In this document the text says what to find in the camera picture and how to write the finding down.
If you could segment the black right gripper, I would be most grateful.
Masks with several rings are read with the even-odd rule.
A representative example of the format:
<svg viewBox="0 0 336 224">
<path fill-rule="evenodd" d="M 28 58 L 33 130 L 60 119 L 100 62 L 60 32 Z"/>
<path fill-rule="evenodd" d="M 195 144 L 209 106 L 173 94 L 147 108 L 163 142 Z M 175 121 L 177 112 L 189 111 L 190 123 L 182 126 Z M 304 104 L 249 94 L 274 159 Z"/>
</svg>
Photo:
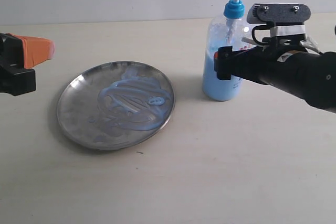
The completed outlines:
<svg viewBox="0 0 336 224">
<path fill-rule="evenodd" d="M 214 71 L 219 80 L 231 73 L 245 80 L 269 85 L 308 105 L 335 112 L 335 52 L 309 52 L 298 39 L 266 37 L 265 46 L 233 51 L 219 47 L 214 53 Z M 227 63 L 230 59 L 231 72 Z"/>
</svg>

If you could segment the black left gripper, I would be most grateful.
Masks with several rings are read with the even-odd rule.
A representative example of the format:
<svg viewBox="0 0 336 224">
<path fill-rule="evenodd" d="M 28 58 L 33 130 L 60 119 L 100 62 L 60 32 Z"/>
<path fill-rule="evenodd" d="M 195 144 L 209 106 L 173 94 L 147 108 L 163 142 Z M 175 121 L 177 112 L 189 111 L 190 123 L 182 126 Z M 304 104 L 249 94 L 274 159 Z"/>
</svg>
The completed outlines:
<svg viewBox="0 0 336 224">
<path fill-rule="evenodd" d="M 54 52 L 49 39 L 1 33 L 1 93 L 34 92 L 36 73 L 31 68 L 52 59 Z"/>
</svg>

